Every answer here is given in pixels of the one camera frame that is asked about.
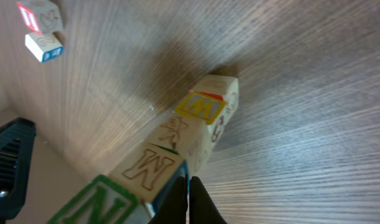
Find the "green letter n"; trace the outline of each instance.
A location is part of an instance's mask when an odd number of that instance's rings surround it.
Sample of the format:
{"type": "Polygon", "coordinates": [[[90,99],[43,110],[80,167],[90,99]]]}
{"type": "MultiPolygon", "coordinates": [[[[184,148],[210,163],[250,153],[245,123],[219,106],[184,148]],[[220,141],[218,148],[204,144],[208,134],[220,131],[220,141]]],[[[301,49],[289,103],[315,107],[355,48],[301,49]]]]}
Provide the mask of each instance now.
{"type": "Polygon", "coordinates": [[[114,204],[107,213],[101,217],[106,196],[107,190],[101,186],[96,186],[96,193],[78,208],[71,217],[64,218],[64,224],[76,224],[88,209],[92,209],[89,219],[87,220],[88,224],[109,224],[116,213],[119,212],[119,209],[123,208],[126,204],[119,198],[114,199],[114,204]]]}

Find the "letter n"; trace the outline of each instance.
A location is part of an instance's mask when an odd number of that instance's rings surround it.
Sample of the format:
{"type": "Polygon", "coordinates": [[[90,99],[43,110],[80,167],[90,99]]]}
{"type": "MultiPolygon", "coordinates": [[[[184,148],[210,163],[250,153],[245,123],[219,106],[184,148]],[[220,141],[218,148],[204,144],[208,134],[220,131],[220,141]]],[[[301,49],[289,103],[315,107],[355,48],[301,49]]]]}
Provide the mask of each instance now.
{"type": "Polygon", "coordinates": [[[106,202],[107,190],[101,186],[96,187],[96,193],[92,195],[85,203],[79,207],[71,217],[64,218],[64,224],[76,224],[78,222],[88,224],[107,224],[110,223],[112,218],[116,216],[117,212],[122,212],[121,208],[125,207],[125,203],[119,198],[114,199],[114,204],[105,212],[104,206],[106,202]],[[83,214],[89,209],[92,209],[88,220],[82,220],[83,214]]]}

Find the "alphabet block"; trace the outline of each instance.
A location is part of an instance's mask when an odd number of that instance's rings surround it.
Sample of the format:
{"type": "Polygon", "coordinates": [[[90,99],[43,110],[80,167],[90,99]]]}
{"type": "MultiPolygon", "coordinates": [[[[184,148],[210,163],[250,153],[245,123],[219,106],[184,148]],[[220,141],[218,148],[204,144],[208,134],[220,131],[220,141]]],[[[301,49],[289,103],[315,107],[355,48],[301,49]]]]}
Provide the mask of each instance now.
{"type": "Polygon", "coordinates": [[[206,122],[178,114],[160,124],[145,141],[177,152],[186,160],[190,176],[195,175],[212,151],[206,122]]]}
{"type": "Polygon", "coordinates": [[[56,58],[63,52],[63,46],[53,34],[26,34],[26,46],[40,62],[56,58]]]}
{"type": "Polygon", "coordinates": [[[239,80],[235,77],[207,75],[191,88],[192,91],[224,100],[227,103],[223,119],[224,125],[229,122],[239,106],[239,80]]]}
{"type": "Polygon", "coordinates": [[[226,108],[225,101],[193,91],[179,103],[174,112],[204,120],[211,136],[212,147],[214,147],[224,130],[226,108]]]}
{"type": "Polygon", "coordinates": [[[25,25],[37,34],[51,34],[63,29],[59,7],[45,0],[17,2],[25,25]]]}
{"type": "Polygon", "coordinates": [[[150,220],[135,195],[108,177],[99,175],[47,223],[147,224],[150,220]]]}
{"type": "Polygon", "coordinates": [[[158,212],[176,178],[187,172],[186,163],[179,155],[141,142],[109,176],[145,202],[152,203],[158,212]]]}

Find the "yellow border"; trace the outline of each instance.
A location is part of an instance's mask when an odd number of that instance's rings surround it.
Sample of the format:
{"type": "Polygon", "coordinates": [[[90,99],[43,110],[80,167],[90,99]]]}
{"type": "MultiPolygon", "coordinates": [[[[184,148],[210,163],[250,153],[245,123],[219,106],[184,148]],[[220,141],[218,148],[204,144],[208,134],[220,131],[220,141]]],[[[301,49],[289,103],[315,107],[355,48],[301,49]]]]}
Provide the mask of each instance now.
{"type": "Polygon", "coordinates": [[[199,96],[202,96],[202,97],[205,97],[205,98],[208,98],[210,100],[214,100],[214,101],[217,101],[219,102],[220,104],[220,107],[218,108],[218,110],[216,111],[216,113],[214,115],[212,115],[212,117],[210,119],[206,119],[206,123],[207,124],[212,124],[215,119],[220,115],[220,113],[222,112],[222,110],[224,109],[224,107],[226,106],[226,102],[223,101],[223,100],[218,100],[217,98],[213,98],[211,96],[207,96],[205,94],[202,94],[202,93],[199,93],[199,92],[191,92],[189,94],[187,94],[187,96],[182,100],[182,102],[180,102],[180,104],[175,107],[175,113],[177,114],[180,114],[180,115],[183,115],[183,116],[187,116],[187,117],[190,117],[190,118],[199,118],[199,119],[202,119],[200,118],[199,116],[196,116],[196,115],[193,115],[191,113],[187,113],[185,111],[183,111],[181,108],[183,108],[183,106],[193,98],[194,95],[199,95],[199,96]]]}

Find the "wooden table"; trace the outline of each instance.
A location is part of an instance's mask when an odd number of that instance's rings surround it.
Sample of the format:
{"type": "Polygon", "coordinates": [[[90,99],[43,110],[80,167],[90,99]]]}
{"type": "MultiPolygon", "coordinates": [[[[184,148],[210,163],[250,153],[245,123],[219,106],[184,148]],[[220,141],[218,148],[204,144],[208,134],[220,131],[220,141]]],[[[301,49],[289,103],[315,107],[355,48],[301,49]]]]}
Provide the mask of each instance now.
{"type": "Polygon", "coordinates": [[[380,223],[380,1],[55,2],[65,49],[41,64],[0,1],[0,79],[82,175],[215,71],[240,107],[199,176],[229,223],[380,223]]]}

